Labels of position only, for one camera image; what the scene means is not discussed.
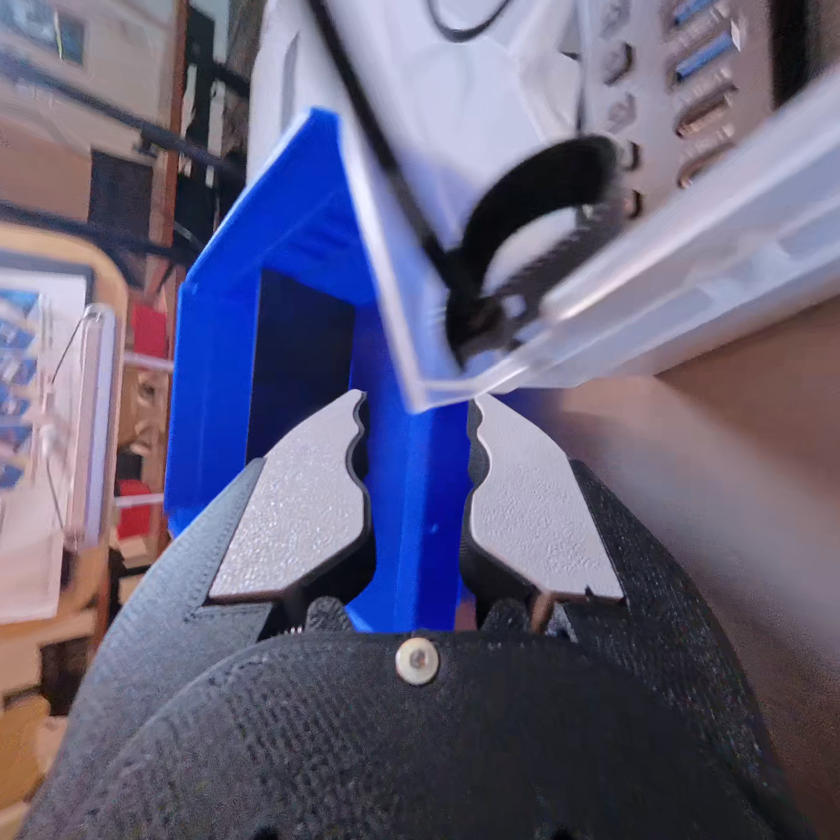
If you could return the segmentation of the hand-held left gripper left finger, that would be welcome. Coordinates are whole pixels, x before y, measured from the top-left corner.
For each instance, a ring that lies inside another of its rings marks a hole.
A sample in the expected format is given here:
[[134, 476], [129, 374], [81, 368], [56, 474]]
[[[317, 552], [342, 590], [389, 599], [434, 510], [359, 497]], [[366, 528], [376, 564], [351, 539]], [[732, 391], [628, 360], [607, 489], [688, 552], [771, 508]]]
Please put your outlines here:
[[367, 395], [352, 389], [288, 432], [261, 459], [259, 477], [209, 587], [211, 605], [273, 604], [300, 627], [309, 606], [346, 606], [372, 583], [371, 495], [365, 452]]

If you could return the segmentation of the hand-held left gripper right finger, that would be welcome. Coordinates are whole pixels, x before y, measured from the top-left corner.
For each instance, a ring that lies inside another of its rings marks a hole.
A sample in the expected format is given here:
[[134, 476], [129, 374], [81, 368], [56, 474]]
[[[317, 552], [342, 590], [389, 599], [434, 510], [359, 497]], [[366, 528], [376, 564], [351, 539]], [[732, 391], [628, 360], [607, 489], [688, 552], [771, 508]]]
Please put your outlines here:
[[555, 605], [625, 599], [572, 463], [541, 428], [493, 395], [470, 402], [469, 480], [459, 568], [479, 622], [502, 600], [532, 629]]

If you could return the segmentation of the blue plastic bin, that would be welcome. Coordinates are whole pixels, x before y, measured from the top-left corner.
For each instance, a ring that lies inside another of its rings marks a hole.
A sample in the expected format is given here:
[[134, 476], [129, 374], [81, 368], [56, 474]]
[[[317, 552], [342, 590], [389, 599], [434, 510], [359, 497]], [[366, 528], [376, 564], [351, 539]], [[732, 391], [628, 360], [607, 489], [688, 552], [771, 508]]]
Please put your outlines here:
[[179, 537], [249, 462], [259, 291], [270, 270], [355, 307], [349, 389], [367, 395], [364, 483], [376, 571], [350, 606], [375, 632], [451, 629], [466, 591], [460, 527], [471, 483], [464, 403], [409, 413], [340, 154], [340, 121], [292, 124], [178, 293], [164, 510]]

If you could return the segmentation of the clear plastic bin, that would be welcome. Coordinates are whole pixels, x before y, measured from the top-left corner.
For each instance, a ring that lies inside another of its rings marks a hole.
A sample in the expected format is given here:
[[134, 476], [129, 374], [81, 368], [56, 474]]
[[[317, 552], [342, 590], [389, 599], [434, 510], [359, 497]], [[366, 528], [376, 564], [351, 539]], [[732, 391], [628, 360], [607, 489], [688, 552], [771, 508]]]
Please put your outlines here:
[[627, 217], [581, 125], [576, 2], [265, 2], [255, 180], [315, 109], [415, 411], [661, 371], [838, 274], [838, 58], [667, 203]]

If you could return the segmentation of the black USB hub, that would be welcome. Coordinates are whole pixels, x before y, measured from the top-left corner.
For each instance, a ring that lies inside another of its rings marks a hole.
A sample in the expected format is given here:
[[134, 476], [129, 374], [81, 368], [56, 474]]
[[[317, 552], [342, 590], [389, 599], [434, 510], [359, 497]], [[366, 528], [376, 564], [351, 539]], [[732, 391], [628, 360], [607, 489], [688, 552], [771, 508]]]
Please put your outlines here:
[[818, 2], [576, 2], [581, 125], [615, 144], [635, 219], [762, 128], [812, 74]]

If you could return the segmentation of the black bin divider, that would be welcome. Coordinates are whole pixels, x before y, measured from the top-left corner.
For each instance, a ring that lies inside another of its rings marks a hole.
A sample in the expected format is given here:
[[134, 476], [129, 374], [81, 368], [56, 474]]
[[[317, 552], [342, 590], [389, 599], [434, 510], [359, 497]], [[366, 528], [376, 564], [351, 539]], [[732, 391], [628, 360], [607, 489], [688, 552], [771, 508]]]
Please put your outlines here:
[[246, 460], [266, 455], [346, 393], [355, 307], [275, 271], [263, 272]]

